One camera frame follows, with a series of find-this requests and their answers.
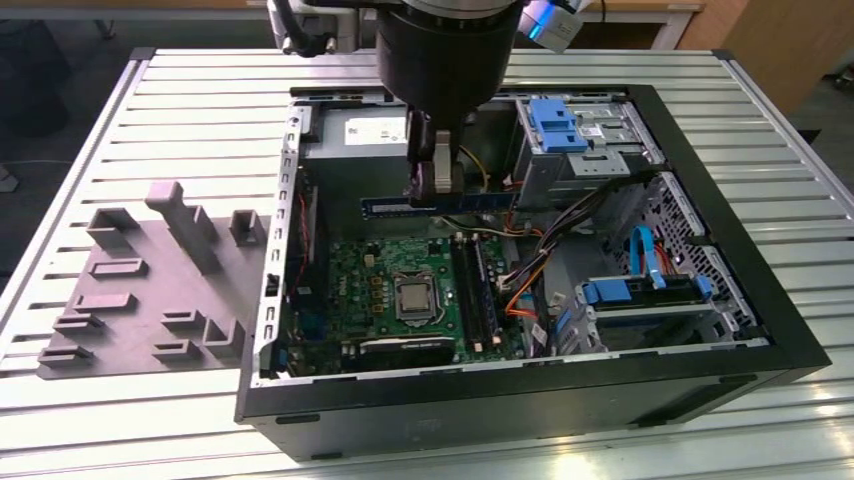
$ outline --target black computer chassis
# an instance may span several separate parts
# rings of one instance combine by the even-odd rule
[[[699,213],[708,235],[698,241],[720,251],[760,322],[754,328],[771,344],[249,388],[253,339],[247,336],[235,421],[253,425],[295,460],[680,423],[758,387],[788,383],[830,365],[654,87],[571,85],[502,91],[550,90],[624,92]]]

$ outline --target blue plastic latch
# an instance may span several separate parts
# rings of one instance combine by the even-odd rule
[[[711,280],[706,275],[698,275],[694,278],[694,282],[696,283],[696,288],[699,288],[699,294],[702,295],[703,300],[708,300],[711,298],[711,294],[714,293]]]
[[[567,308],[566,311],[563,312],[563,315],[560,315],[560,320],[558,320],[558,326],[555,327],[555,335],[560,333],[560,331],[563,330],[563,327],[566,327],[566,324],[570,322],[571,317],[572,317],[572,311]]]
[[[587,300],[588,305],[599,303],[599,292],[596,291],[596,286],[592,283],[587,283],[582,286],[582,293],[584,294],[584,299]]]
[[[627,302],[631,300],[626,280],[596,280],[592,284],[596,286],[596,293],[603,302]]]
[[[563,100],[535,98],[528,102],[531,125],[543,138],[546,153],[587,151],[587,140],[575,128],[575,115],[566,108]]]

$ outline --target aluminum extrusion table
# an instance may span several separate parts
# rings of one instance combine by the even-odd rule
[[[369,53],[135,53],[0,298],[0,477],[854,475],[854,202],[739,65],[708,52],[516,52],[507,84],[655,85],[831,367],[680,426],[303,465],[233,424],[237,370],[40,380],[95,209],[153,217],[149,182],[175,178],[211,216],[269,213],[288,89],[379,84]]]

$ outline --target wire bundle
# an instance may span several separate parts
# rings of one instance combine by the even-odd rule
[[[543,235],[536,243],[534,257],[503,279],[503,284],[514,284],[522,278],[526,278],[522,282],[522,286],[516,289],[515,294],[504,307],[504,313],[507,315],[520,315],[538,317],[536,312],[528,310],[519,310],[515,308],[515,304],[522,297],[524,291],[536,285],[536,280],[542,275],[546,268],[546,262],[548,257],[558,247],[560,237],[580,225],[595,213],[596,209],[607,199],[608,194],[620,189],[624,186],[638,183],[648,182],[655,175],[662,171],[660,168],[651,168],[638,172],[628,177],[615,178],[607,181],[599,188],[584,195],[558,216],[551,226],[543,232]]]

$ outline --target blue drive bracket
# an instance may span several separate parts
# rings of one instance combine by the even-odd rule
[[[619,278],[592,280],[582,286],[582,293],[588,305],[596,303],[627,302],[631,300],[626,280]]]
[[[632,275],[642,275],[643,268],[640,267],[640,252],[638,250],[638,243],[643,247],[643,263],[646,264],[647,275],[652,279],[652,286],[655,288],[664,288],[664,277],[662,271],[658,268],[658,258],[655,257],[655,240],[652,239],[652,230],[646,225],[638,225],[631,231],[631,238],[628,241],[628,268]]]
[[[694,283],[696,283],[696,288],[699,288],[699,294],[703,300],[708,300],[715,293],[711,280],[706,275],[698,275],[694,278]]]
[[[539,133],[546,153],[587,151],[587,140],[578,133],[576,118],[563,100],[535,98],[528,102],[531,126]]]

